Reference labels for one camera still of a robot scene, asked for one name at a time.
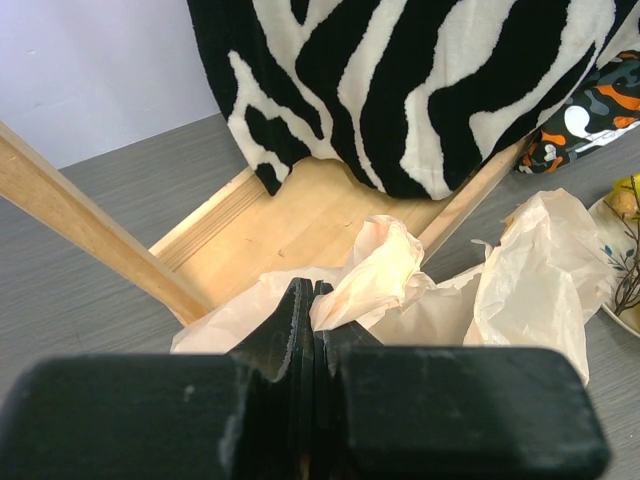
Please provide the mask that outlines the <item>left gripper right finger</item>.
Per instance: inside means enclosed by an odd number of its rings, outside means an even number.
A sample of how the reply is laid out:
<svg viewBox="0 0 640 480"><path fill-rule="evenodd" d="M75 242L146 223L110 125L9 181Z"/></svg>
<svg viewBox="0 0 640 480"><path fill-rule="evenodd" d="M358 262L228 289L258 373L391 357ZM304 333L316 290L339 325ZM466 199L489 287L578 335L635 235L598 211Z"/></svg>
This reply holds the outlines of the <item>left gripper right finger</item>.
<svg viewBox="0 0 640 480"><path fill-rule="evenodd" d="M314 340L335 479L596 479L610 463L557 351L385 346L355 321Z"/></svg>

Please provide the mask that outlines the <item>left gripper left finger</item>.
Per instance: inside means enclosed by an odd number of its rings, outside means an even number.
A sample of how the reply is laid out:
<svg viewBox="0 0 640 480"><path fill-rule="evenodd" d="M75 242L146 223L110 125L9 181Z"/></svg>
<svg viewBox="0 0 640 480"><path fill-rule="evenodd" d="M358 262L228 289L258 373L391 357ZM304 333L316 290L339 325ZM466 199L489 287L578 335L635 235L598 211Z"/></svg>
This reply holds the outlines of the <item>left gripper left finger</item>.
<svg viewBox="0 0 640 480"><path fill-rule="evenodd" d="M1 411L5 479L299 479L310 455L315 292L293 280L222 355L43 361Z"/></svg>

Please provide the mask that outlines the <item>wooden clothes rack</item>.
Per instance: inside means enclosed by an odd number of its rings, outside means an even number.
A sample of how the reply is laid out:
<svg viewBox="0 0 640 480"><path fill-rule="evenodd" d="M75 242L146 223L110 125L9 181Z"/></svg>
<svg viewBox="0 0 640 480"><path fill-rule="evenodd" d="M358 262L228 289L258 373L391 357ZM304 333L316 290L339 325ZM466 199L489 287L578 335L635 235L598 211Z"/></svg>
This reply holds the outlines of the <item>wooden clothes rack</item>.
<svg viewBox="0 0 640 480"><path fill-rule="evenodd" d="M151 247L138 242L33 148L1 131L1 193L190 324L260 275L339 267L364 221L402 221L433 255L510 171L525 142L487 161L454 195L399 200L359 184L337 161L299 162L276 195L244 170Z"/></svg>

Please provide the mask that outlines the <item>fruit plate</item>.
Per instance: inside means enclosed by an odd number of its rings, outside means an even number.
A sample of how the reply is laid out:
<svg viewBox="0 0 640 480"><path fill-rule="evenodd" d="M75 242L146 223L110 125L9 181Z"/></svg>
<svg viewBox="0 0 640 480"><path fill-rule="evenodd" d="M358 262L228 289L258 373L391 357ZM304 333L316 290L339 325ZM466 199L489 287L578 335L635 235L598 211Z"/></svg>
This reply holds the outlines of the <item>fruit plate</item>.
<svg viewBox="0 0 640 480"><path fill-rule="evenodd" d="M629 236L628 231L632 225L629 221L623 225L623 221L606 205L606 199L607 196L603 196L588 209L598 229L601 251L613 271L609 280L611 295L602 308L621 328L639 337L639 306L636 305L620 314L615 313L617 288L631 269L635 257L636 242Z"/></svg>

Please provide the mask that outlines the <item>banana print plastic bag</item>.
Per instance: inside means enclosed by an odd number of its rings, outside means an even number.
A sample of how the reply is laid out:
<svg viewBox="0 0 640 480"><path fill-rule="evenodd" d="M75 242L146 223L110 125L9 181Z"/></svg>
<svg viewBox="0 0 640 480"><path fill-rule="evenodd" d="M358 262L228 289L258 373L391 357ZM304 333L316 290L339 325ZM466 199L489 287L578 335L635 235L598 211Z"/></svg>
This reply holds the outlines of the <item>banana print plastic bag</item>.
<svg viewBox="0 0 640 480"><path fill-rule="evenodd" d="M443 282L420 268L424 250L399 220L368 218L342 267L265 273L245 292L175 335L175 353L225 353L275 310L295 278L324 281L316 331L359 323L385 345L536 346L589 377L585 325L611 293L612 270L584 205L558 189L533 195L507 220L483 263Z"/></svg>

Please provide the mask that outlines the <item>zebra print garment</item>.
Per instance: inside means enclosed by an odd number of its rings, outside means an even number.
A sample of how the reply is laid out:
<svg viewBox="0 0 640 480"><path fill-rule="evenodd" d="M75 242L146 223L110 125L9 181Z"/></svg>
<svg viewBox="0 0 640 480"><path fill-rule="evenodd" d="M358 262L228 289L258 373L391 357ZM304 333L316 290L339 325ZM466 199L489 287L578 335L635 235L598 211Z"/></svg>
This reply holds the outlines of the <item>zebra print garment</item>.
<svg viewBox="0 0 640 480"><path fill-rule="evenodd" d="M314 157L394 198L446 198L639 39L635 1L188 8L211 91L270 194Z"/></svg>

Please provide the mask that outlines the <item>green starfruit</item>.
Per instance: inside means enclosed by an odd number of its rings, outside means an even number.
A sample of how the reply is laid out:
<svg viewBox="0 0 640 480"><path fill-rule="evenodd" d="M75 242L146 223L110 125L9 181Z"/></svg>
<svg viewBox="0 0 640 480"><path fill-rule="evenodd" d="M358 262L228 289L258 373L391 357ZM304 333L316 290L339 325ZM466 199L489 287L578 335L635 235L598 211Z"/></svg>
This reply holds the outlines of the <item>green starfruit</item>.
<svg viewBox="0 0 640 480"><path fill-rule="evenodd" d="M621 177L614 181L613 191L614 192L636 192L639 194L640 187L640 173L636 173L633 175Z"/></svg>

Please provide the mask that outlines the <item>orange camouflage garment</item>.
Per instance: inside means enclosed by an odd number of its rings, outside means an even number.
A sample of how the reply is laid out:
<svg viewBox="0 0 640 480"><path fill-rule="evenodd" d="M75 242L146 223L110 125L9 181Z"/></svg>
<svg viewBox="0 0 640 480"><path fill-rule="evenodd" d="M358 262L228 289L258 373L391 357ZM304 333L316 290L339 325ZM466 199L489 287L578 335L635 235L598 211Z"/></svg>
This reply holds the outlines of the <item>orange camouflage garment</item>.
<svg viewBox="0 0 640 480"><path fill-rule="evenodd" d="M516 164L551 173L639 126L639 52L626 50L594 71L536 131Z"/></svg>

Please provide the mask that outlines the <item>brown longan bunch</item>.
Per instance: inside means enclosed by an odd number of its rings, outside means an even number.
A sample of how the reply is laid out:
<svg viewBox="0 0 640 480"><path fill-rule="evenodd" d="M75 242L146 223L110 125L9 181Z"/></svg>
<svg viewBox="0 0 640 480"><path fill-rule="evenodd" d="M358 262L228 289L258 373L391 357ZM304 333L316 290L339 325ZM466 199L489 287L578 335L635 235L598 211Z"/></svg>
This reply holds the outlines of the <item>brown longan bunch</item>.
<svg viewBox="0 0 640 480"><path fill-rule="evenodd" d="M605 248L618 272L613 294L613 311L618 315L639 305L639 174L616 180L604 205L622 229L625 242L621 253Z"/></svg>

